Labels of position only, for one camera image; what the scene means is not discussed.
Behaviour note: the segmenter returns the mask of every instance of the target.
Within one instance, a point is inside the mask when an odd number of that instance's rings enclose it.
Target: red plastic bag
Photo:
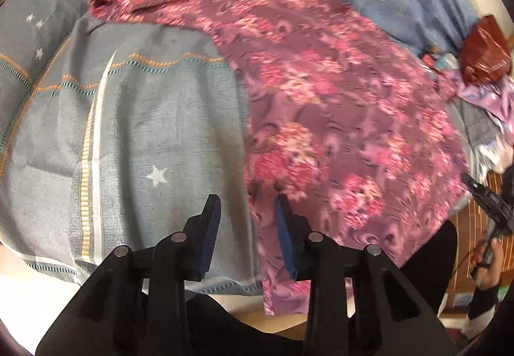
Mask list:
[[[484,85],[510,72],[509,46],[493,15],[476,23],[461,50],[461,73],[464,82]]]

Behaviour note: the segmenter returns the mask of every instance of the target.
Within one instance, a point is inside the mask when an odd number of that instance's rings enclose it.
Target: white star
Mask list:
[[[155,166],[152,165],[152,173],[149,174],[149,175],[146,175],[146,177],[148,179],[151,179],[153,180],[154,182],[154,188],[157,187],[157,185],[159,185],[159,182],[164,182],[164,183],[168,183],[166,179],[164,179],[164,172],[166,172],[168,170],[168,168],[164,168],[164,169],[157,169]]]

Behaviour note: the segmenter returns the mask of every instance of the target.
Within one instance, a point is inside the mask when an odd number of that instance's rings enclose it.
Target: pink floral fabric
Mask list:
[[[285,193],[340,245],[380,245],[397,265],[439,229],[463,192],[462,144],[430,76],[337,0],[91,0],[106,21],[201,30],[250,99],[244,169],[266,311],[306,312],[274,225]]]

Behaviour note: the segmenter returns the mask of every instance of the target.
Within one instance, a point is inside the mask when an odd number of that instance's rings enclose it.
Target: metal screw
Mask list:
[[[372,256],[378,256],[380,253],[382,253],[382,249],[377,245],[366,246],[366,251]]]
[[[115,256],[122,257],[125,256],[128,253],[128,247],[127,246],[118,246],[114,249]]]
[[[184,232],[176,232],[171,235],[171,240],[175,243],[182,243],[183,241],[186,241],[187,238],[187,234]]]
[[[314,243],[319,243],[323,240],[323,235],[319,232],[311,232],[308,236],[310,241],[313,241]]]

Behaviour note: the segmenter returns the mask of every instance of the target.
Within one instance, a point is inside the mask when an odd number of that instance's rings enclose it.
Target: person's hand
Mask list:
[[[471,256],[471,262],[473,265],[479,264],[484,260],[484,253],[486,246],[484,240],[480,240],[482,243]],[[476,283],[479,289],[485,290],[498,285],[500,281],[500,274],[503,267],[503,248],[502,243],[497,238],[491,240],[491,251],[492,251],[492,262],[489,268],[479,268],[476,274]]]

